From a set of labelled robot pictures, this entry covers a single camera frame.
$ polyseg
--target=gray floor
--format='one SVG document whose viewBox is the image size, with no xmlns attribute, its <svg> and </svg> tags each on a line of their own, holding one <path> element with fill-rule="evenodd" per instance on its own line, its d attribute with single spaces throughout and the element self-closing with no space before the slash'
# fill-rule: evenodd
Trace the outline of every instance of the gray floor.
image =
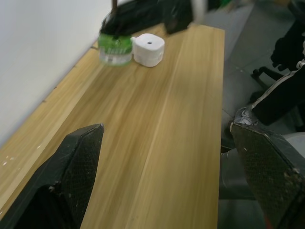
<svg viewBox="0 0 305 229">
<path fill-rule="evenodd" d="M 270 56 L 275 42 L 285 35 L 293 22 L 292 14 L 285 7 L 270 2 L 255 5 L 230 59 L 224 65 L 222 137 L 225 138 L 224 128 L 236 110 L 248 103 L 253 92 L 262 90 L 250 74 L 262 66 L 273 68 Z M 263 80 L 269 85 L 273 83 L 267 76 L 263 76 Z M 268 129 L 279 134 L 295 132 L 289 114 Z"/>
<path fill-rule="evenodd" d="M 287 8 L 268 2 L 256 4 L 237 42 L 231 58 L 224 67 L 223 133 L 236 110 L 248 103 L 250 95 L 261 90 L 251 78 L 255 68 L 272 68 L 270 55 L 275 42 L 285 35 L 294 21 Z M 272 80 L 264 77 L 267 84 Z M 290 115 L 268 127 L 279 134 L 295 132 Z M 263 213 L 256 201 L 220 200 L 218 229 L 262 229 Z"/>
</svg>

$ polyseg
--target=wooden table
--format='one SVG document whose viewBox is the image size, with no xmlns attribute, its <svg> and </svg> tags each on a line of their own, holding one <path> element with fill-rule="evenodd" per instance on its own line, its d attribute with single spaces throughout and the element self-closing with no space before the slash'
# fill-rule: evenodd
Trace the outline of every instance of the wooden table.
<svg viewBox="0 0 305 229">
<path fill-rule="evenodd" d="M 104 123 L 83 229 L 215 229 L 224 32 L 165 38 L 154 68 L 111 67 L 90 49 L 0 150 L 0 217 L 70 132 Z"/>
</svg>

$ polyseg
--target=wood grain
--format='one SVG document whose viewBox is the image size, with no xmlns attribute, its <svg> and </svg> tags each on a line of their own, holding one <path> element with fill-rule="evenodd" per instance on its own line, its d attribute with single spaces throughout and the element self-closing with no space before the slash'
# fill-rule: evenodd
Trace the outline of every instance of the wood grain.
<svg viewBox="0 0 305 229">
<path fill-rule="evenodd" d="M 10 182 L 0 174 L 7 182 L 0 184 L 3 212 L 65 135 L 104 123 L 96 181 L 81 228 L 217 227 L 224 32 L 197 25 L 169 37 L 162 26 L 148 32 L 165 38 L 164 60 L 154 68 L 134 62 L 123 67 L 96 65 L 87 73 L 84 80 L 92 78 L 92 83 L 65 119 L 56 122 L 48 116 L 39 122 L 59 125 L 43 151 L 37 152 L 39 141 L 23 143 L 34 144 L 28 146 L 31 153 L 23 153 L 36 156 L 18 162 L 24 175 L 21 180 L 11 175 L 17 187 L 8 189 Z M 31 139 L 39 134 L 21 128 Z M 19 142 L 14 135 L 0 156 Z M 12 163 L 10 169 L 15 172 L 17 167 Z"/>
</svg>

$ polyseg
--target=green container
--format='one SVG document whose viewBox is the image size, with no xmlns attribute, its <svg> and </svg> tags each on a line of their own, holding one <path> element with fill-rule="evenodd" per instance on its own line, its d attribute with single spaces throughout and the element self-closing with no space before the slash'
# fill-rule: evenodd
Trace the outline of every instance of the green container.
<svg viewBox="0 0 305 229">
<path fill-rule="evenodd" d="M 110 65 L 124 65 L 132 59 L 131 36 L 113 36 L 100 34 L 98 38 L 100 60 Z"/>
</svg>

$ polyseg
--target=wooden tabletop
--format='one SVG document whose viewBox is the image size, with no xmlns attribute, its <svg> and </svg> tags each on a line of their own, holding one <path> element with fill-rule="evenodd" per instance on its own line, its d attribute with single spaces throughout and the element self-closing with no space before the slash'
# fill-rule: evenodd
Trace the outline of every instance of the wooden tabletop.
<svg viewBox="0 0 305 229">
<path fill-rule="evenodd" d="M 166 36 L 163 61 L 111 67 L 90 49 L 0 150 L 0 218 L 70 132 L 104 123 L 82 229 L 215 229 L 224 32 Z"/>
</svg>

